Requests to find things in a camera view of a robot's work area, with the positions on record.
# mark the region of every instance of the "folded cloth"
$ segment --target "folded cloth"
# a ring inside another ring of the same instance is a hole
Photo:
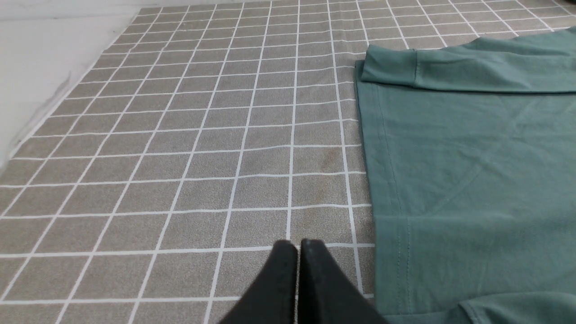
[[[576,323],[576,27],[370,46],[356,91],[391,323]]]

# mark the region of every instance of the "green t-shirt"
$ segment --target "green t-shirt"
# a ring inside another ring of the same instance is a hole
[[[576,323],[576,28],[356,65],[392,323]]]

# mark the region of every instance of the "white grid line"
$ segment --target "white grid line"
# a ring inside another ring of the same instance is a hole
[[[330,1],[326,0],[326,7],[328,8],[328,10],[330,9]],[[332,28],[332,22],[330,21],[330,15],[328,15],[328,24],[330,26],[330,28]],[[332,32],[330,32],[330,38],[333,40],[334,39],[334,35]],[[335,83],[338,84],[338,70],[336,69],[337,65],[336,65],[336,54],[334,51],[334,42],[332,42],[332,64],[334,65],[334,80],[336,81]],[[336,101],[338,101],[338,118],[342,119],[342,106],[340,105],[340,89],[338,88],[337,85],[335,85],[335,91],[336,91]],[[346,140],[344,139],[344,123],[340,122],[340,142],[342,143],[342,162],[344,164],[344,172],[348,173],[348,161],[347,161],[347,155],[346,155]],[[348,177],[348,174],[344,175],[344,179],[346,181],[346,200],[348,201],[348,216],[350,219],[350,231],[352,233],[352,244],[356,245],[357,240],[356,240],[356,227],[354,225],[354,211],[352,209],[352,193],[350,190],[350,178]],[[357,281],[357,287],[358,287],[358,291],[360,291],[360,293],[364,293],[364,287],[362,284],[362,273],[360,271],[360,261],[359,261],[359,255],[358,255],[358,248],[354,247],[354,263],[355,263],[355,267],[356,267],[356,281]]]
[[[291,176],[311,176],[311,175],[347,175],[347,174],[366,174],[364,171],[348,171],[348,172],[307,172],[301,174],[253,174],[253,175],[240,175],[239,179],[246,178],[289,178]],[[222,176],[211,178],[183,178],[184,181],[207,181],[207,180],[233,180],[234,176]],[[38,187],[70,187],[70,186],[94,186],[98,184],[129,184],[129,183],[162,183],[162,182],[177,182],[180,179],[150,179],[150,180],[126,180],[126,181],[102,181],[102,182],[80,182],[80,183],[39,183],[30,186],[17,185],[17,184],[3,184],[0,188],[38,188]]]
[[[371,207],[371,204],[355,204],[352,208]],[[312,209],[312,208],[348,208],[348,205],[339,204],[317,204],[317,205],[304,205],[292,206],[291,210]],[[287,207],[254,207],[254,208],[232,208],[232,212],[270,212],[274,210],[288,210]],[[189,213],[222,213],[227,212],[226,209],[191,209],[191,210],[174,210],[172,214],[189,214]],[[154,212],[124,212],[124,213],[91,213],[91,214],[62,214],[58,218],[74,218],[74,217],[109,217],[109,216],[134,216],[134,215],[160,215],[167,214],[169,211],[154,211]],[[51,215],[39,216],[9,216],[6,219],[36,219],[36,218],[52,218]]]
[[[373,243],[326,243],[327,247],[345,247],[345,248],[368,248],[374,247]],[[272,246],[247,246],[247,247],[219,247],[208,248],[170,248],[165,250],[124,250],[124,251],[96,251],[96,252],[50,252],[50,253],[15,253],[15,254],[0,254],[0,259],[11,258],[52,258],[52,257],[109,257],[109,256],[125,256],[125,255],[157,255],[157,254],[182,254],[182,253],[214,253],[214,252],[251,252],[251,251],[270,251]]]
[[[218,258],[216,259],[216,267],[214,269],[214,276],[212,279],[212,285],[210,288],[210,299],[208,300],[208,306],[206,306],[206,313],[204,315],[204,324],[208,324],[209,320],[210,320],[210,313],[212,310],[212,303],[213,303],[213,297],[216,294],[216,287],[218,285],[218,275],[220,272],[220,266],[222,264],[222,257],[223,257],[223,249],[225,247],[226,244],[226,235],[228,234],[228,226],[230,225],[230,217],[232,216],[232,207],[234,204],[234,195],[236,193],[236,186],[238,184],[238,176],[240,176],[240,168],[242,165],[242,157],[244,155],[244,148],[246,146],[246,137],[248,135],[248,125],[250,125],[250,117],[252,115],[252,105],[254,105],[254,98],[256,96],[256,88],[258,85],[258,78],[259,78],[259,72],[260,72],[260,67],[262,66],[262,56],[264,54],[264,44],[266,43],[266,36],[267,36],[267,32],[268,32],[268,24],[270,23],[270,13],[272,12],[272,2],[270,2],[270,7],[268,8],[268,18],[266,21],[266,28],[264,30],[264,38],[262,38],[262,48],[260,49],[260,60],[258,61],[258,68],[256,71],[256,78],[254,79],[254,86],[253,86],[253,90],[252,90],[252,97],[250,99],[250,108],[248,109],[248,117],[246,119],[246,129],[244,130],[244,135],[242,137],[242,144],[240,145],[240,154],[238,155],[238,162],[236,165],[236,177],[234,179],[234,183],[232,184],[232,192],[230,193],[230,201],[228,204],[228,212],[226,214],[226,220],[224,222],[224,229],[222,230],[222,239],[220,242],[220,251],[218,252]]]
[[[126,61],[126,58],[128,57],[128,55],[126,55],[124,57],[124,59],[122,60],[122,62]],[[110,76],[110,79],[112,79],[112,77],[114,76],[114,74],[118,71],[118,69],[116,69],[116,71]],[[92,104],[92,102],[94,102],[94,100],[96,99],[96,97],[94,97],[92,99],[92,101],[90,102],[90,104]],[[74,128],[74,126],[76,125],[76,123],[78,122],[79,117],[74,121],[74,123],[70,126],[70,129],[68,130],[68,133],[72,131],[72,129]],[[42,163],[42,165],[38,168],[38,170],[36,170],[36,172],[32,175],[32,177],[28,180],[28,184],[31,184],[32,181],[34,180],[34,178],[38,175],[38,173],[40,172],[40,170],[44,167],[44,165],[46,164],[46,162],[48,162],[48,159],[56,152],[56,150],[60,147],[60,145],[62,144],[62,142],[64,141],[64,137],[58,142],[58,144],[54,147],[54,149],[52,150],[52,152],[50,152],[50,154],[48,155],[48,158]],[[6,216],[6,213],[12,208],[12,206],[16,203],[16,201],[18,201],[18,199],[22,196],[22,193],[24,192],[24,188],[22,188],[22,190],[20,190],[20,192],[12,199],[12,202],[6,207],[6,209],[2,212],[2,214],[0,214],[0,220],[2,218],[4,218]],[[56,217],[52,217],[50,222],[48,223],[48,225],[46,226],[46,228],[44,229],[43,233],[40,235],[40,237],[38,238],[38,240],[36,241],[34,247],[32,248],[32,252],[35,252],[38,247],[40,246],[40,243],[42,242],[42,240],[44,239],[44,237],[46,236],[46,234],[48,233],[48,231],[50,230],[50,228],[52,227],[52,225],[54,224],[54,222],[56,221]],[[16,274],[14,275],[14,277],[12,277],[12,280],[10,280],[10,282],[8,283],[8,285],[6,286],[4,293],[2,294],[2,296],[0,296],[0,302],[4,301],[4,299],[6,298],[6,296],[8,295],[8,293],[10,292],[10,290],[12,289],[12,287],[14,286],[14,283],[16,282],[16,280],[18,279],[18,277],[20,276],[20,274],[22,273],[22,271],[24,270],[24,268],[26,267],[26,265],[28,265],[28,262],[30,261],[30,258],[27,258],[24,263],[20,266],[20,268],[18,269],[18,271],[16,271]]]
[[[373,293],[363,294],[364,298],[374,298]],[[212,298],[215,302],[229,302],[240,300],[241,296],[223,296]],[[142,298],[142,303],[182,303],[182,302],[207,302],[209,297],[167,297],[167,298]],[[135,303],[136,298],[102,298],[102,299],[73,299],[70,304],[109,304],[109,303]],[[39,299],[39,300],[5,300],[0,305],[53,305],[63,304],[66,299]]]
[[[346,144],[346,147],[354,147],[354,146],[362,146],[362,144]],[[252,148],[252,149],[244,149],[245,151],[255,151],[255,150],[267,150],[267,149],[276,149],[276,148],[289,148],[290,144],[284,145],[274,145],[274,146],[262,146],[259,148]],[[334,148],[340,147],[340,145],[314,145],[314,144],[307,144],[307,145],[294,145],[295,148]],[[240,150],[204,150],[204,151],[196,151],[196,153],[229,153],[229,152],[239,152]],[[190,151],[180,151],[180,152],[158,152],[158,153],[132,153],[132,154],[115,154],[115,155],[99,155],[96,157],[128,157],[128,156],[153,156],[153,155],[182,155],[182,154],[190,154]],[[61,160],[61,159],[90,159],[94,156],[63,156],[63,157],[50,157],[50,160]],[[46,158],[34,158],[34,157],[15,157],[13,160],[31,160],[31,161],[42,161],[46,160]]]
[[[290,240],[292,223],[292,185],[294,175],[294,131],[296,124],[296,91],[298,85],[298,44],[300,43],[300,0],[298,0],[298,14],[296,23],[296,58],[294,60],[294,93],[292,97],[292,125],[290,130],[290,161],[288,178],[288,211],[286,213],[286,240]]]
[[[133,114],[140,114],[146,112],[135,112]],[[111,114],[98,114],[98,115],[124,115],[120,113],[111,113]],[[351,122],[357,122],[357,119],[353,118],[344,118],[342,120],[347,120]],[[320,120],[317,122],[300,122],[296,123],[296,126],[299,125],[313,125],[313,124],[325,124],[325,123],[332,123],[332,122],[339,122],[340,119],[330,119],[330,120]],[[250,125],[248,126],[249,129],[251,128],[266,128],[266,127],[288,127],[292,126],[292,124],[278,124],[278,125]],[[226,130],[226,129],[243,129],[244,126],[226,126],[226,127],[204,127],[204,130]],[[86,135],[122,135],[122,134],[155,134],[155,133],[174,133],[180,131],[197,131],[201,128],[178,128],[178,129],[159,129],[159,130],[131,130],[131,131],[109,131],[105,133],[74,133],[68,135],[32,135],[30,138],[50,138],[50,137],[75,137],[75,136],[86,136]]]

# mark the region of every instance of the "seam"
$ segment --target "seam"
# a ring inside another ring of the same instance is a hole
[[[472,307],[470,304],[466,302],[461,302],[460,307],[464,309],[464,312],[466,313],[472,324],[482,324],[482,322],[480,321],[480,317],[476,313],[476,309],[474,307]]]
[[[380,94],[380,89],[378,87],[375,87],[376,92],[378,94]],[[380,95],[377,95],[376,98],[378,99],[378,107],[381,107],[381,102],[380,102]],[[384,132],[384,143],[386,144],[386,153],[388,155],[388,162],[390,163],[390,170],[392,171],[392,180],[394,181],[394,190],[396,192],[396,200],[398,202],[398,208],[400,209],[400,215],[403,216],[403,212],[402,212],[402,206],[400,205],[400,197],[398,195],[398,186],[396,184],[396,174],[394,173],[394,167],[392,165],[392,157],[390,156],[390,146],[388,145],[388,135],[386,133],[386,127],[384,126],[384,116],[382,115],[382,109],[380,109],[380,115],[382,117],[382,130]],[[398,295],[400,296],[400,258],[401,258],[401,244],[400,244],[400,227],[398,226],[398,230],[397,230],[397,241],[398,241],[398,259],[397,259],[397,265],[396,265],[396,280],[397,280],[397,286],[398,286]],[[406,280],[407,280],[407,290],[409,290],[410,287],[410,283],[408,280],[408,272],[406,272]],[[398,311],[400,312],[400,298],[398,298]],[[410,297],[408,297],[408,313],[411,313],[412,309],[411,309],[411,302],[410,302]]]
[[[418,50],[414,51],[414,84],[412,85],[414,88],[418,87],[418,75],[420,75],[420,61],[418,60]]]

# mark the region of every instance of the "stitching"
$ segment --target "stitching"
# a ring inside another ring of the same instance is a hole
[[[376,98],[378,99],[378,106],[381,107],[381,103],[380,103],[380,89],[375,86],[374,87],[376,89],[376,92],[378,94],[378,96],[376,96]],[[380,110],[380,115],[382,117],[382,126],[384,126],[384,116],[382,114],[382,110]],[[398,206],[400,208],[400,215],[402,215],[402,207],[400,206],[400,197],[398,195],[398,188],[396,186],[396,175],[394,173],[394,168],[392,167],[392,158],[390,157],[390,147],[388,145],[388,135],[386,134],[386,127],[382,127],[382,130],[384,131],[384,142],[386,143],[386,150],[388,151],[388,161],[390,163],[390,169],[392,170],[392,179],[394,180],[394,187],[395,187],[395,191],[396,191],[396,199],[398,201]],[[400,227],[398,227],[397,229],[397,241],[398,241],[398,259],[397,259],[397,264],[396,264],[396,281],[397,281],[397,286],[398,286],[398,296],[400,296],[400,258],[401,258],[401,249],[400,249]],[[398,312],[400,312],[400,298],[398,298]]]

